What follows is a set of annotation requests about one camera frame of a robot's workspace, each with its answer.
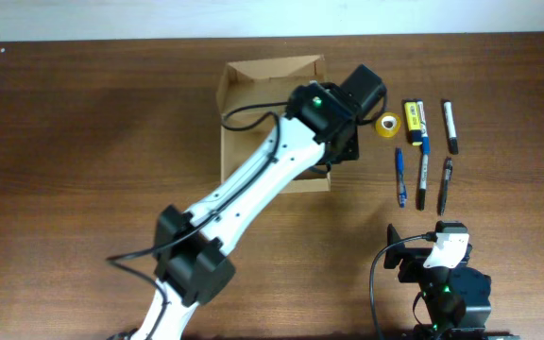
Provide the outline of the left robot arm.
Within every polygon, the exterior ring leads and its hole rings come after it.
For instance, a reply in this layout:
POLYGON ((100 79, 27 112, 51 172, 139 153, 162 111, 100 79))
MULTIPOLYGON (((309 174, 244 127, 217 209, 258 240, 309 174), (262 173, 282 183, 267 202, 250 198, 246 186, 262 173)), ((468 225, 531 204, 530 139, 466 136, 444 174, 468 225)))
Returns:
POLYGON ((162 211, 152 247, 107 259, 156 290, 142 325, 117 338, 179 339, 196 308, 232 279, 229 255, 251 222, 304 171, 342 162, 357 128, 386 98, 382 79, 361 64, 340 85, 296 87, 282 102, 283 113, 263 104, 274 127, 223 184, 184 212, 162 211))

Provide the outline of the brown cardboard box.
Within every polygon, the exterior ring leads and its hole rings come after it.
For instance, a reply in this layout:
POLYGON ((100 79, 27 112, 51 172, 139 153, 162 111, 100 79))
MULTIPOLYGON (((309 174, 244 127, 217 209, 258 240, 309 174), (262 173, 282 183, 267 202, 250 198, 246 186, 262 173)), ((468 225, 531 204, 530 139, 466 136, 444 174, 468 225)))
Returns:
MULTIPOLYGON (((227 124, 245 127, 269 111, 284 114, 286 101, 296 87, 327 80, 322 55, 229 62, 216 93, 217 108, 222 116, 244 108, 233 114, 227 124)), ((243 132, 222 128, 221 181, 226 182, 274 129, 271 117, 243 132)))

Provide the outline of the blue ballpoint pen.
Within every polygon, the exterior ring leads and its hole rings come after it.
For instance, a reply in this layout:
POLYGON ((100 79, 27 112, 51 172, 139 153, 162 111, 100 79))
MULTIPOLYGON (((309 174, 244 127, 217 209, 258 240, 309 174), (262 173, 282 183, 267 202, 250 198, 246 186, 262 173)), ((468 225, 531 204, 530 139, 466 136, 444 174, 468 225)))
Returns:
POLYGON ((408 198, 406 186, 404 183, 404 161, 402 151, 398 147, 395 152, 396 157, 396 172, 397 172, 397 185, 398 185, 398 200, 401 208, 405 207, 406 200, 408 198))

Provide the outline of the yellow adhesive tape roll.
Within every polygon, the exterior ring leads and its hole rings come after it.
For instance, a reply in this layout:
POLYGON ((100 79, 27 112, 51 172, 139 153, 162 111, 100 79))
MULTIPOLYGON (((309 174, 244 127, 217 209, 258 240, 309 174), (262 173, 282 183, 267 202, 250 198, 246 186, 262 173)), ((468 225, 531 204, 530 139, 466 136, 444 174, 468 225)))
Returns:
POLYGON ((376 132, 383 138, 393 138, 400 130, 401 120, 393 112, 383 113, 375 123, 376 132))

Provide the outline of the white marker with black cap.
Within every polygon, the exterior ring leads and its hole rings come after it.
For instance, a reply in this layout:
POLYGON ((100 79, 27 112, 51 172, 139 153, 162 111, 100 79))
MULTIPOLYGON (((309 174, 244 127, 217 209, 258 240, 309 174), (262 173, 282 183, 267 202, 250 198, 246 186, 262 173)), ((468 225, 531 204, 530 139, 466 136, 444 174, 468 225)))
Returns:
POLYGON ((452 103, 450 101, 445 101, 443 103, 444 114, 446 119, 446 127, 448 133, 448 144, 449 151, 452 155, 459 154, 458 148, 458 139, 456 134, 456 128, 453 119, 452 103))

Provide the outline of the yellow highlighter marker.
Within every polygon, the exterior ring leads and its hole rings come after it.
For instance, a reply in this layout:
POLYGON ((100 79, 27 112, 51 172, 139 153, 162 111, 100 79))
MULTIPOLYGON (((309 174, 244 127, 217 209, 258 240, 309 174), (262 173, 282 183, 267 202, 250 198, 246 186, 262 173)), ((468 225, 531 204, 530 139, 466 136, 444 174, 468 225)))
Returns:
POLYGON ((405 101, 403 107, 407 121, 409 142, 414 146, 422 145, 422 128, 417 103, 414 101, 405 101))

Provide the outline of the white marker with blue cap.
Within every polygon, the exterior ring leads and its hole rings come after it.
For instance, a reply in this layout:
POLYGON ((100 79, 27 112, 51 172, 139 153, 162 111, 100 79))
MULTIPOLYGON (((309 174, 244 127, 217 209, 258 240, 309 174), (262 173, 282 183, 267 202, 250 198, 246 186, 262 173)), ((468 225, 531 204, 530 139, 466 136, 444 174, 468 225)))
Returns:
POLYGON ((419 114, 420 130, 421 130, 421 136, 422 136, 421 151, 422 151, 422 153, 424 155, 429 155, 430 152, 431 152, 431 147, 430 147, 430 140, 429 140, 427 121, 426 121, 426 115, 425 115, 423 101, 418 100, 416 102, 416 106, 417 106, 417 111, 418 111, 418 114, 419 114))

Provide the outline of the silver marker with black cap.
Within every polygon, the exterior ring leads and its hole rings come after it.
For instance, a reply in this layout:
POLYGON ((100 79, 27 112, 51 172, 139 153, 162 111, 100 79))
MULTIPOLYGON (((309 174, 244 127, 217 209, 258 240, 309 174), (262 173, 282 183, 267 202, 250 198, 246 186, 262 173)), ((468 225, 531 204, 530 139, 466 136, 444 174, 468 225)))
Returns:
POLYGON ((417 208, 420 211, 425 209, 426 193, 427 193, 427 177, 428 177, 429 156, 423 154, 421 156, 419 185, 417 191, 417 208))

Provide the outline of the black ballpoint pen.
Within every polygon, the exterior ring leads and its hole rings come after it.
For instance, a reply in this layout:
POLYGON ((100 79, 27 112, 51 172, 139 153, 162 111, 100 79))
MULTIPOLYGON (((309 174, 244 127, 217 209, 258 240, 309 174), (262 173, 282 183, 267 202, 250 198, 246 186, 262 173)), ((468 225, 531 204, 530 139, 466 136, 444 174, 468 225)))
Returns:
POLYGON ((446 158, 443 168, 443 178, 442 178, 442 185, 441 185, 441 191, 438 198, 438 214, 443 215, 446 210, 446 204, 448 199, 448 190, 449 190, 449 184, 451 181, 452 176, 452 170, 453 170, 453 162, 451 158, 446 158))

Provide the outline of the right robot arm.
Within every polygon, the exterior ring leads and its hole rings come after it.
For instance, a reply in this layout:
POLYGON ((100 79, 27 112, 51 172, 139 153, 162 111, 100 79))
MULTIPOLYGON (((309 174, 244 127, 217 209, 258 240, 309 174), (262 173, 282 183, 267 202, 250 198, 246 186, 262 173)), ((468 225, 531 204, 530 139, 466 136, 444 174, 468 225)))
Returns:
POLYGON ((416 323, 413 339, 481 339, 491 313, 491 278, 468 266, 472 245, 460 222, 439 221, 433 231, 402 238, 387 229, 383 267, 399 270, 400 283, 418 286, 430 322, 416 323))

